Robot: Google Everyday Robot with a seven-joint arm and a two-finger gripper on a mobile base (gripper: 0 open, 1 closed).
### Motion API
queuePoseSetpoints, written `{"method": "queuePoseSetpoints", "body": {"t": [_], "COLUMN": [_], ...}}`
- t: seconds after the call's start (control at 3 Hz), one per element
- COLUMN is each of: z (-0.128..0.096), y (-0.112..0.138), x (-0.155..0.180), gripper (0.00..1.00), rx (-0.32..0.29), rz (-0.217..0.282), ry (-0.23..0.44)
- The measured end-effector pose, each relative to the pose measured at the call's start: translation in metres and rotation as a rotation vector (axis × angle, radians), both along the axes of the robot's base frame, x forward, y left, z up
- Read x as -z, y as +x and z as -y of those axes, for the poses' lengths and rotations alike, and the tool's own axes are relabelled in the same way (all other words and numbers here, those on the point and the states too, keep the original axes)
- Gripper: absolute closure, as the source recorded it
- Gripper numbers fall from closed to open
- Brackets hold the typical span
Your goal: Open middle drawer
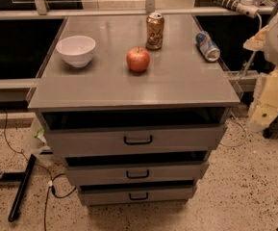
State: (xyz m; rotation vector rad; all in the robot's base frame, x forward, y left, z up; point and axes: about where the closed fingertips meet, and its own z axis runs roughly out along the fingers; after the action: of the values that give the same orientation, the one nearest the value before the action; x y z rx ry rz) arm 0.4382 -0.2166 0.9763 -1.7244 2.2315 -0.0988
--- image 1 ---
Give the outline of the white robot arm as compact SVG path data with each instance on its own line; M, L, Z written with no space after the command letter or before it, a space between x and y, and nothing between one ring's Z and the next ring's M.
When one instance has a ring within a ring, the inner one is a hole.
M278 116L278 12L269 23L243 47L253 51L263 51L265 60L275 65L266 75L265 85L254 90L254 101L249 110L248 129L260 132L268 128Z

